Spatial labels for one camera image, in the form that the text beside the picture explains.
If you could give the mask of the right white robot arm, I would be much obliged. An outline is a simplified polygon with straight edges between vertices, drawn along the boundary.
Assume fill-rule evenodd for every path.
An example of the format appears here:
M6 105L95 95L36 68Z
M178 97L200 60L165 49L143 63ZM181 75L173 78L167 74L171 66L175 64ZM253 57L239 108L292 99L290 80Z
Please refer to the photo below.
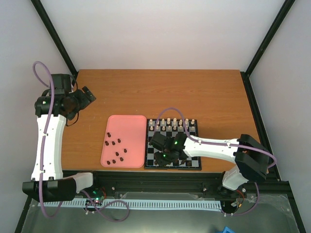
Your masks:
M242 134L238 139L216 140L188 136L185 133L168 137L156 132L151 137L149 146L157 150L154 156L161 167L190 157L206 157L233 163L235 166L222 176L222 183L218 187L221 192L235 191L248 181L263 183L266 180L268 150L248 134Z

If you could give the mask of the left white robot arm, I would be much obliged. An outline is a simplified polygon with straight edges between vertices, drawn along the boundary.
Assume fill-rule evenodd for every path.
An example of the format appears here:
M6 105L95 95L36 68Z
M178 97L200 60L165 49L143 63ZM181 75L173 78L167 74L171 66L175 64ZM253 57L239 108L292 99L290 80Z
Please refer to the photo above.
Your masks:
M29 182L22 191L36 201L71 201L81 190L97 195L101 183L91 172L63 176L61 165L62 137L70 120L77 120L79 112L95 101L84 86L73 87L69 74L53 74L54 85L45 90L35 102L38 125L38 144L35 166Z

